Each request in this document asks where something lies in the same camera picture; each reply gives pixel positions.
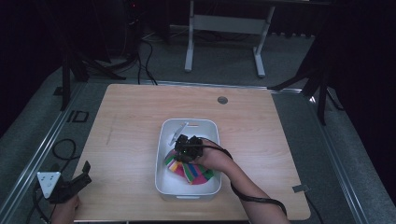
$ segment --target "gray floor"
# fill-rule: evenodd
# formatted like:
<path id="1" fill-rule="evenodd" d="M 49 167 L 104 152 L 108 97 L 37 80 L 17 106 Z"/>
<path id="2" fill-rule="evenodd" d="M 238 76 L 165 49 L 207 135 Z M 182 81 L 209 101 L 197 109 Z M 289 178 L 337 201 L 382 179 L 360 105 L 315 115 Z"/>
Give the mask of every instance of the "gray floor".
<path id="1" fill-rule="evenodd" d="M 184 82 L 267 87 L 295 75 L 313 38 L 269 36 L 262 53 L 267 74 L 265 78 L 256 76 L 251 50 L 257 42 L 256 36 L 244 41 L 223 43 L 208 43 L 197 38 L 190 73 L 184 72 L 186 36 L 174 36 L 170 45 L 155 35 L 146 40 L 153 46 L 148 70 L 160 84 Z M 149 56 L 149 45 L 143 44 L 140 51 L 142 60 L 145 61 Z M 136 83 L 137 66 L 119 71 L 119 74 L 128 77 L 121 83 Z M 92 74 L 88 83 L 73 83 L 75 92 L 80 92 L 71 104 L 70 111 L 87 111 L 90 113 L 89 119 L 86 123 L 62 122 L 62 129 L 55 136 L 56 141 L 72 138 L 77 143 L 77 154 L 81 152 L 106 86 L 114 82 L 107 77 Z M 301 89 L 304 82 L 305 80 L 290 88 Z M 52 123 L 65 116 L 59 111 L 61 98 L 52 95 L 55 87 L 60 85 L 61 71 L 58 70 L 43 83 L 0 140 L 2 202 L 8 199 L 20 173 L 40 148 Z M 295 91 L 283 91 L 274 93 L 273 96 L 299 176 L 302 183 L 311 188 L 306 195 L 319 210 L 324 223 L 396 223 L 396 209 L 346 113 L 327 103 L 327 126 L 323 127 L 318 124 L 315 116 L 315 105 L 302 95 Z M 61 144 L 59 149 L 64 150 L 65 155 L 70 153 L 70 145 Z M 48 170 L 55 162 L 63 164 L 49 153 L 40 170 Z M 71 178 L 76 164 L 77 161 L 73 161 L 69 165 L 64 172 L 65 179 Z M 32 207 L 31 189 L 24 193 L 10 223 L 24 222 Z M 308 220 L 293 223 L 318 223 L 318 216 L 312 206 L 311 214 Z M 34 213 L 30 223 L 40 222 Z"/>

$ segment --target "white container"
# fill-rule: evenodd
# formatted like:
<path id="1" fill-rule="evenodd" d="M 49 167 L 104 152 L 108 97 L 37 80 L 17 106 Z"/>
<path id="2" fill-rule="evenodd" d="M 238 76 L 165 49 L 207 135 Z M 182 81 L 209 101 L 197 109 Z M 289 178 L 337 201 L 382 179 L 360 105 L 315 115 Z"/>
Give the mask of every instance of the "white container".
<path id="1" fill-rule="evenodd" d="M 175 132 L 188 122 L 181 134 L 189 138 L 194 135 L 212 140 L 219 145 L 219 133 L 216 124 L 208 119 L 169 119 L 163 123 L 158 143 L 155 187 L 166 201 L 173 200 L 211 200 L 221 187 L 221 172 L 214 171 L 214 176 L 202 185 L 191 185 L 187 179 L 168 169 L 164 160 L 175 148 L 169 145 Z"/>

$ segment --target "white table leg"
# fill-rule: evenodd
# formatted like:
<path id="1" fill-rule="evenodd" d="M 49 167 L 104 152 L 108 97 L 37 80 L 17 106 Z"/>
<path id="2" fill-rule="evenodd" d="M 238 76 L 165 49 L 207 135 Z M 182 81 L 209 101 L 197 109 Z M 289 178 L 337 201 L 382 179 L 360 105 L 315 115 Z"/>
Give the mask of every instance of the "white table leg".
<path id="1" fill-rule="evenodd" d="M 189 45 L 187 46 L 186 64 L 184 70 L 190 72 L 192 69 L 192 57 L 194 54 L 194 2 L 190 1 L 190 25 L 189 25 Z"/>
<path id="2" fill-rule="evenodd" d="M 262 46 L 264 45 L 265 37 L 267 37 L 268 29 L 270 28 L 271 19 L 274 15 L 274 11 L 275 11 L 275 7 L 270 7 L 268 16 L 262 27 L 260 43 L 257 47 L 253 48 L 253 55 L 254 55 L 254 60 L 256 62 L 257 75 L 259 77 L 265 77 L 264 66 L 262 64 Z"/>

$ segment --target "striped fabric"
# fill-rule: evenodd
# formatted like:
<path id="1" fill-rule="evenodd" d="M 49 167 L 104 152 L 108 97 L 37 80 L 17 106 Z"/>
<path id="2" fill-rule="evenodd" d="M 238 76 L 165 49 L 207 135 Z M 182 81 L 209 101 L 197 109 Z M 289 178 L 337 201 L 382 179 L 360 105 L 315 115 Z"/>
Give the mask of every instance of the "striped fabric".
<path id="1" fill-rule="evenodd" d="M 176 152 L 172 149 L 165 158 L 165 164 L 170 171 L 186 178 L 192 185 L 206 183 L 213 176 L 213 171 L 203 165 L 190 164 L 175 160 Z"/>

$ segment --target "dark background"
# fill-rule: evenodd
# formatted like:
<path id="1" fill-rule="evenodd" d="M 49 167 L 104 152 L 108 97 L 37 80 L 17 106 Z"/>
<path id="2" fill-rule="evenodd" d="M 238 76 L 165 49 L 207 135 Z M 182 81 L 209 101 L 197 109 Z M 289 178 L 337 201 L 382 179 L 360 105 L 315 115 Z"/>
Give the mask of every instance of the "dark background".
<path id="1" fill-rule="evenodd" d="M 125 32 L 122 25 L 125 18 L 131 15 L 122 17 L 117 12 L 124 10 L 120 6 L 125 3 L 130 5 L 133 1 L 95 1 L 95 4 L 103 4 L 96 5 L 96 11 L 92 1 L 68 2 L 63 8 L 75 10 L 78 16 L 65 14 L 74 18 L 66 20 L 66 26 L 79 24 L 68 26 L 68 29 L 81 50 L 104 61 L 111 54 L 120 53 L 122 47 L 117 43 L 120 43 Z M 106 9 L 111 9 L 108 2 L 117 4 L 113 5 L 114 13 L 106 13 Z M 329 68 L 332 69 L 330 85 L 335 88 L 375 169 L 395 202 L 396 183 L 392 173 L 396 171 L 396 6 L 390 0 L 361 0 L 357 3 L 348 11 L 331 14 L 321 35 L 316 37 L 300 72 L 321 63 L 326 46 L 337 46 L 335 54 L 338 60 Z M 196 10 L 207 12 L 211 4 L 203 2 Z M 138 6 L 141 8 L 133 8 L 129 12 L 135 16 L 143 13 L 141 19 L 165 39 L 168 38 L 169 23 L 188 24 L 189 1 L 145 1 L 145 4 Z M 4 0 L 0 9 L 0 135 L 3 135 L 43 80 L 60 67 L 62 57 L 33 1 Z M 264 18 L 262 13 L 265 9 L 266 6 L 223 7 L 219 4 L 216 13 Z M 284 33 L 286 36 L 303 34 L 308 37 L 317 35 L 326 15 L 326 9 L 279 6 L 270 33 Z M 120 26 L 111 30 L 109 23 Z M 89 37 L 84 33 L 87 31 L 88 35 L 99 32 L 102 35 L 95 36 L 102 38 Z"/>

